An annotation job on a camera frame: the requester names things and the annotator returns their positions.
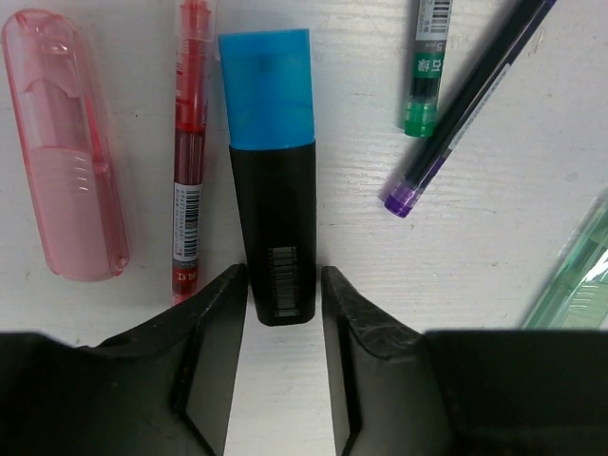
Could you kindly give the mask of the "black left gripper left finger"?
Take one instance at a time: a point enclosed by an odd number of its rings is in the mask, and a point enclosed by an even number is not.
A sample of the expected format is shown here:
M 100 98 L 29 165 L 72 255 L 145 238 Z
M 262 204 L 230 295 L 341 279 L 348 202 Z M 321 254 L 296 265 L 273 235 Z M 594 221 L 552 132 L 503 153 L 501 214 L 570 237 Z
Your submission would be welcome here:
M 5 455 L 220 455 L 248 277 L 235 264 L 196 295 L 96 347 L 1 336 Z

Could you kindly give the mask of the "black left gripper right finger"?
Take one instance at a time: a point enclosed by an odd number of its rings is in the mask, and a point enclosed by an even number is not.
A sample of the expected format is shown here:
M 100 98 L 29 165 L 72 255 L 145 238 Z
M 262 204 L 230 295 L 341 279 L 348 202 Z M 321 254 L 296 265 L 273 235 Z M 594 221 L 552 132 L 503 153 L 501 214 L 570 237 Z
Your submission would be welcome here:
M 321 273 L 339 455 L 603 455 L 607 335 L 419 333 Z

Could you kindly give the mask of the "pink correction tape case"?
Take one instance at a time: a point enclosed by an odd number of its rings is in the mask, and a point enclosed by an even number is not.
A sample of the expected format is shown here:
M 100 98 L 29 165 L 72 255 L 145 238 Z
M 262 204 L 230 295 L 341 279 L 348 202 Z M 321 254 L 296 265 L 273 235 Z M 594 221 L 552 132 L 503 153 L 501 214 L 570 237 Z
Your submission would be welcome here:
M 2 28 L 9 89 L 47 266 L 95 282 L 129 261 L 97 68 L 84 36 L 45 9 Z

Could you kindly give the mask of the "green correction tape case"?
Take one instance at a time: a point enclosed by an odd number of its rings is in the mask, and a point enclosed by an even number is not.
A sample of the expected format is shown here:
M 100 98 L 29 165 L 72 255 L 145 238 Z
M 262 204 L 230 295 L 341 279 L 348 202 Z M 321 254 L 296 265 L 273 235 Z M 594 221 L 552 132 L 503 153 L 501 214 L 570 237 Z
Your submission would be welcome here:
M 598 330 L 607 320 L 607 192 L 560 252 L 521 327 Z

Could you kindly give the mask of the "blue cap black highlighter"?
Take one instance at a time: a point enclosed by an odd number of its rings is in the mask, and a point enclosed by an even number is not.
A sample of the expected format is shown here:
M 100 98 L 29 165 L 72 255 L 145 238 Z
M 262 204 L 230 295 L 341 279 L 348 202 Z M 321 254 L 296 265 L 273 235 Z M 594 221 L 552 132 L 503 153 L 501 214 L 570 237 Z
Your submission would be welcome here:
M 230 159 L 259 321 L 310 321 L 316 287 L 316 154 L 310 33 L 218 40 Z

